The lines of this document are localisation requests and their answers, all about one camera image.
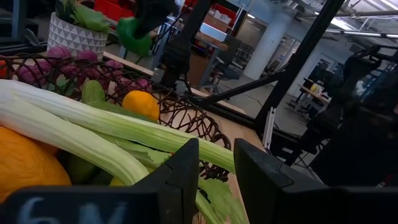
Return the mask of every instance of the textured white pot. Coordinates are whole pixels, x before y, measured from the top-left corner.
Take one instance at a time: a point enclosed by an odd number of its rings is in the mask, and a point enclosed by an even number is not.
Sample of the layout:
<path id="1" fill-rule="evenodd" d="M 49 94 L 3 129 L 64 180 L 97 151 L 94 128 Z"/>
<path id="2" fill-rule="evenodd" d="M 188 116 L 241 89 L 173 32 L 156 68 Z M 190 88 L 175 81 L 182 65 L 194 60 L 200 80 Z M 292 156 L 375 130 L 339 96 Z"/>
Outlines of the textured white pot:
<path id="1" fill-rule="evenodd" d="M 96 32 L 59 19 L 55 12 L 51 14 L 47 50 L 55 46 L 67 47 L 76 57 L 79 52 L 89 50 L 94 52 L 98 60 L 102 59 L 108 34 Z"/>

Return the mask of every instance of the ceiling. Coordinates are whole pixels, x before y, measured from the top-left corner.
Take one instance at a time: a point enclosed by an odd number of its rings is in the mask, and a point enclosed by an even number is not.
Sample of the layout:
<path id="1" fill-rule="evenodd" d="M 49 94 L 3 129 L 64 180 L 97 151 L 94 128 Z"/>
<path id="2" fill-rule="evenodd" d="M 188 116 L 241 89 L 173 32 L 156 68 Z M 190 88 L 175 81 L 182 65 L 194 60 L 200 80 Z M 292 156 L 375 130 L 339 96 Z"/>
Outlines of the ceiling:
<path id="1" fill-rule="evenodd" d="M 299 11 L 297 17 L 308 25 L 315 20 L 314 17 L 305 17 L 320 12 L 326 0 L 269 0 L 274 4 L 297 3 Z M 359 17 L 358 12 L 397 11 L 395 16 Z M 378 32 L 398 34 L 398 0 L 346 0 L 340 12 L 351 14 L 351 17 L 334 18 L 330 29 Z M 349 40 L 362 46 L 372 44 L 398 46 L 397 39 L 377 39 L 370 37 L 348 36 Z"/>

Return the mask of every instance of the wicker basket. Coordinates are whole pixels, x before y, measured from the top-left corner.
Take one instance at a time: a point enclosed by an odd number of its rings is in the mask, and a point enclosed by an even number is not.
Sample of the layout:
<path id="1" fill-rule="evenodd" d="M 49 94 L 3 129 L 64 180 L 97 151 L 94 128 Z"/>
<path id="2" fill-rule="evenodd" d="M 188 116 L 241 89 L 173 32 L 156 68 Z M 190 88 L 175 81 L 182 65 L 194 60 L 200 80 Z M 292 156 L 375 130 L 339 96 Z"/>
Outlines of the wicker basket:
<path id="1" fill-rule="evenodd" d="M 49 58 L 31 54 L 19 54 L 12 57 L 0 56 L 1 60 L 6 63 L 6 78 L 18 79 L 20 82 L 55 91 L 74 100 L 81 99 L 82 80 L 95 79 L 106 86 L 107 101 L 121 104 L 125 94 L 131 90 L 129 84 L 136 83 L 139 78 L 145 79 L 152 85 L 152 88 L 138 84 L 135 90 L 149 92 L 158 100 L 160 104 L 160 124 L 191 133 L 199 138 L 231 149 L 229 139 L 220 131 L 214 119 L 209 117 L 201 108 L 190 102 L 186 96 L 175 94 L 171 89 L 152 82 L 150 77 L 137 71 L 113 68 L 103 62 L 89 62 L 74 58 Z M 65 72 L 71 67 L 75 69 L 72 76 Z M 88 69 L 96 76 L 93 77 L 92 74 L 88 74 Z M 26 78 L 21 74 L 23 70 L 25 72 L 28 70 L 29 73 L 35 75 L 33 78 Z M 60 86 L 60 79 L 63 80 L 62 86 Z M 226 170 L 203 161 L 200 163 L 200 175 L 202 177 L 227 181 L 228 172 Z"/>

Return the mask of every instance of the chair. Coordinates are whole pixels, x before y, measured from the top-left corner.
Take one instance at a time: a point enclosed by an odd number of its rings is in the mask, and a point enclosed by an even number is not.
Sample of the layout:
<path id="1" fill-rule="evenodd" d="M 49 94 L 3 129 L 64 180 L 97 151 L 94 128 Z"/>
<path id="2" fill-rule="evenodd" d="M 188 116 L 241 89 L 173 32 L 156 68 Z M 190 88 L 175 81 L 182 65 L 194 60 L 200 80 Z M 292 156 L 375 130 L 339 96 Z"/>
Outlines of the chair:
<path id="1" fill-rule="evenodd" d="M 213 72 L 209 78 L 210 84 L 203 86 L 204 88 L 212 88 L 213 92 L 217 93 L 220 92 L 217 88 L 220 80 L 238 80 L 240 78 L 241 72 L 237 72 L 235 69 L 242 70 L 243 67 L 233 60 L 241 43 L 239 39 L 231 35 L 227 36 L 225 44 L 228 45 L 228 49 L 218 54 L 213 64 Z"/>

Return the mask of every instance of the pipe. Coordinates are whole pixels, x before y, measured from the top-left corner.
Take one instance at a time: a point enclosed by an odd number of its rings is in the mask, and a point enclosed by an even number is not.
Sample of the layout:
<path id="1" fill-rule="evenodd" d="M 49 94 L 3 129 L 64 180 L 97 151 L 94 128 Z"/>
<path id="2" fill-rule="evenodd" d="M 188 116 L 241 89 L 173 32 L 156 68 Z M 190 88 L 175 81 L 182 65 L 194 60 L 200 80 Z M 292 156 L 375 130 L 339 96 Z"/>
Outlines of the pipe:
<path id="1" fill-rule="evenodd" d="M 353 35 L 353 36 L 361 36 L 361 37 L 398 39 L 398 34 L 382 34 L 382 33 L 376 33 L 376 32 L 360 32 L 360 31 L 334 30 L 334 29 L 327 29 L 325 32 L 330 33 L 330 34 Z"/>
<path id="2" fill-rule="evenodd" d="M 303 14 L 301 16 L 297 16 L 299 18 L 315 18 L 318 15 L 316 14 Z M 355 14 L 351 13 L 337 13 L 335 17 L 373 17 L 373 16 L 398 16 L 398 10 L 392 11 L 375 11 L 375 12 L 357 12 Z"/>

